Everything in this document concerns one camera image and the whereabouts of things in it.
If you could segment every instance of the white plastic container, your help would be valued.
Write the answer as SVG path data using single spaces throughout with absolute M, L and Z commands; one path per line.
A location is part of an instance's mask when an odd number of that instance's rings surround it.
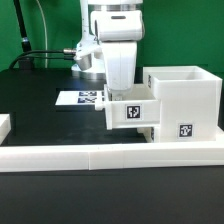
M 216 140 L 219 77 L 197 66 L 145 67 L 143 72 L 144 84 L 134 85 L 122 101 L 110 101 L 105 86 L 107 129 L 138 128 L 148 142 Z
M 196 66 L 143 71 L 144 83 L 161 100 L 160 126 L 153 130 L 155 142 L 215 140 L 220 78 Z

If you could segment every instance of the black cable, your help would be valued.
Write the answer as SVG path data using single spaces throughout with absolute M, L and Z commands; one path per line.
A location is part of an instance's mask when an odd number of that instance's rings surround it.
M 27 51 L 20 54 L 17 58 L 23 57 L 29 54 L 45 54 L 45 53 L 55 53 L 55 54 L 63 54 L 64 50 L 34 50 L 34 51 Z
M 27 37 L 26 28 L 25 28 L 25 24 L 23 20 L 22 9 L 21 9 L 19 0 L 14 0 L 14 5 L 15 5 L 16 15 L 17 15 L 18 23 L 19 23 L 19 28 L 20 28 L 20 35 L 22 38 L 23 52 L 31 51 L 31 44 Z
M 9 66 L 9 69 L 13 69 L 15 64 L 22 59 L 34 59 L 34 58 L 39 58 L 39 59 L 63 59 L 63 60 L 73 60 L 73 57 L 42 57 L 42 56 L 21 56 L 17 57 Z

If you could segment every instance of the black table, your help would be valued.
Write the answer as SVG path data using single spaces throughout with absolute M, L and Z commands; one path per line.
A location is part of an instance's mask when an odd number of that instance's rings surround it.
M 144 141 L 134 129 L 106 131 L 104 112 L 92 106 L 55 106 L 60 90 L 98 90 L 103 83 L 69 70 L 1 72 L 0 112 L 13 124 L 4 146 Z M 0 174 L 1 224 L 223 222 L 223 167 Z
M 106 130 L 105 112 L 94 106 L 55 106 L 60 91 L 103 90 L 70 70 L 6 70 L 0 73 L 0 113 L 10 113 L 12 132 L 3 145 L 80 145 L 145 142 L 136 129 Z

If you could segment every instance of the white base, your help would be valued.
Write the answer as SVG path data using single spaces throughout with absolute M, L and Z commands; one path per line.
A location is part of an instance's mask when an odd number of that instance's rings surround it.
M 217 141 L 86 146 L 1 147 L 0 172 L 224 165 Z

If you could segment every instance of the green wall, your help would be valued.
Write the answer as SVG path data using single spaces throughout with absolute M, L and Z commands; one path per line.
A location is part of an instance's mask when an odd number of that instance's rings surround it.
M 72 47 L 81 38 L 79 0 L 40 0 L 49 48 Z M 33 49 L 44 49 L 44 32 L 35 0 L 21 0 Z M 145 0 L 146 35 L 139 43 L 138 66 L 199 65 L 224 77 L 223 0 Z M 22 52 L 12 0 L 0 1 L 0 70 Z M 71 62 L 51 61 L 50 67 Z M 38 67 L 44 61 L 37 62 Z

